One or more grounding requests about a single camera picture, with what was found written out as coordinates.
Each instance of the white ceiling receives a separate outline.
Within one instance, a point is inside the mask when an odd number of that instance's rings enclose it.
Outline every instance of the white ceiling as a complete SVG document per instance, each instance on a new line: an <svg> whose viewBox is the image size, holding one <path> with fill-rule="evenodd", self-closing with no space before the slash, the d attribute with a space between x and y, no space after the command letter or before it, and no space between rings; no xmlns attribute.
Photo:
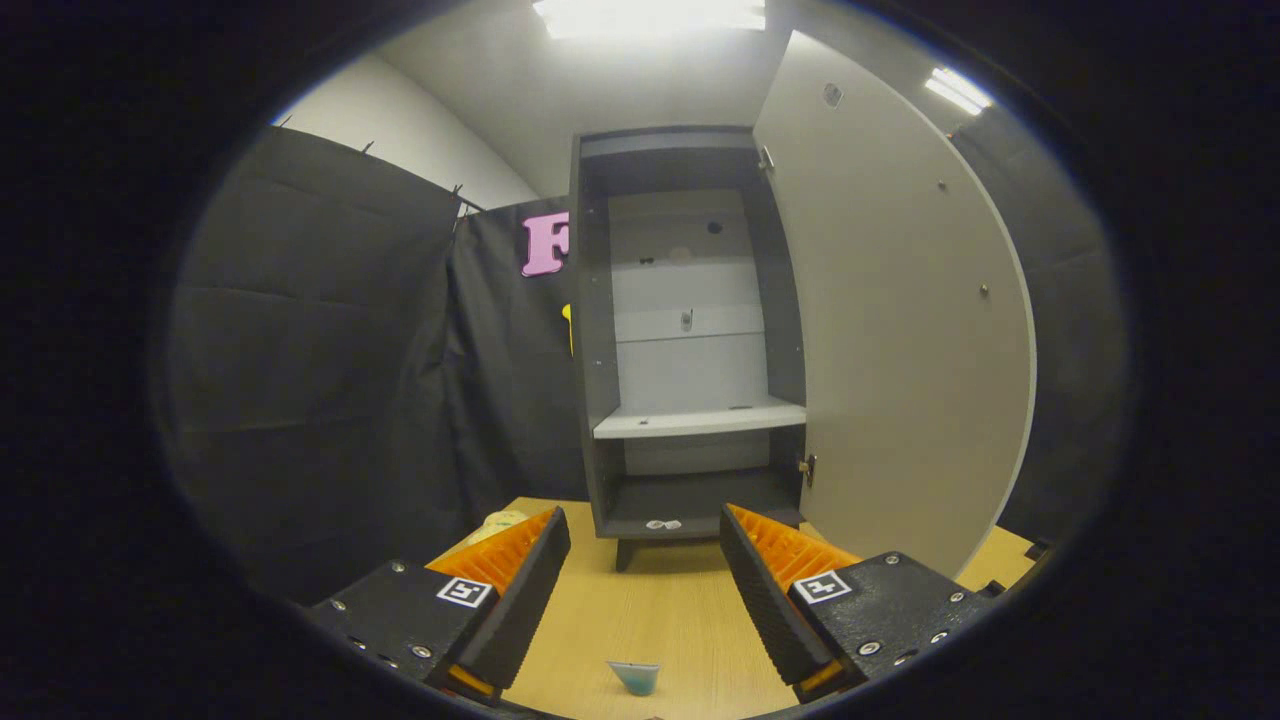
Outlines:
<svg viewBox="0 0 1280 720"><path fill-rule="evenodd" d="M531 0L474 0L378 53L444 102L544 197L568 192L575 132L668 124L751 126L790 36L552 41Z"/></svg>

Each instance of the white wall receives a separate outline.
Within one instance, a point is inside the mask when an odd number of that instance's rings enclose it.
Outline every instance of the white wall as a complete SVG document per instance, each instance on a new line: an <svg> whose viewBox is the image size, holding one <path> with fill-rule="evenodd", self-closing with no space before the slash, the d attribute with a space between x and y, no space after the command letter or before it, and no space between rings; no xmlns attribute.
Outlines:
<svg viewBox="0 0 1280 720"><path fill-rule="evenodd" d="M511 167L439 100L376 55L312 88L275 124L317 135L393 163L485 208L538 199Z"/></svg>

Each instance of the orange gripper pad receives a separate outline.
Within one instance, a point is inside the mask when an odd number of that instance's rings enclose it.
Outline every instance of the orange gripper pad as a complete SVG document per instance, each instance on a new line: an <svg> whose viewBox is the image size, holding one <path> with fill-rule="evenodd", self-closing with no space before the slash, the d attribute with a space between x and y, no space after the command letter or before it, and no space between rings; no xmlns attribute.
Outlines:
<svg viewBox="0 0 1280 720"><path fill-rule="evenodd" d="M771 520L764 515L744 510L736 505L728 506L751 539L755 551L764 560L764 566L786 593L791 589L791 583L812 578L827 570L838 570L856 562L861 557L851 555L822 542L810 538L800 530L788 528L777 520Z"/></svg>
<svg viewBox="0 0 1280 720"><path fill-rule="evenodd" d="M498 591L499 597L507 594L507 588L516 579L520 565L529 556L529 551L538 542L538 536L547 528L554 511L553 509L534 515L518 525L440 557L426 569L454 578L489 583Z"/></svg>
<svg viewBox="0 0 1280 720"><path fill-rule="evenodd" d="M479 693L481 697L489 697L493 694L493 685L481 680L480 678L476 678L475 675L468 673L466 667L461 665L453 665L449 667L449 678L452 678L458 683L462 683L471 691Z"/></svg>

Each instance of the white cabinet door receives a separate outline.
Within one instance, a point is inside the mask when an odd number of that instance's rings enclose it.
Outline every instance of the white cabinet door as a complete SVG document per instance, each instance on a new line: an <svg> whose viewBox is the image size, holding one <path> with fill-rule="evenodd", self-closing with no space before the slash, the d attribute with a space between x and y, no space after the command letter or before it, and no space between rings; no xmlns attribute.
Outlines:
<svg viewBox="0 0 1280 720"><path fill-rule="evenodd" d="M817 456L801 512L850 552L897 550L955 577L1009 497L1034 402L1030 305L1004 223L933 124L801 33L755 138L800 301Z"/></svg>

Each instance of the cabinet leg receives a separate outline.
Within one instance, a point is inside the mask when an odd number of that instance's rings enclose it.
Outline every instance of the cabinet leg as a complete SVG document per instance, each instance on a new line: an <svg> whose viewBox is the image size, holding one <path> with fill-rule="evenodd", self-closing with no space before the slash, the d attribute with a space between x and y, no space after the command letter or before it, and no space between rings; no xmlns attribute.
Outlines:
<svg viewBox="0 0 1280 720"><path fill-rule="evenodd" d="M636 553L636 544L640 541L627 541L618 538L618 556L613 562L613 570L616 573L625 573L627 565L631 564L631 556Z"/></svg>

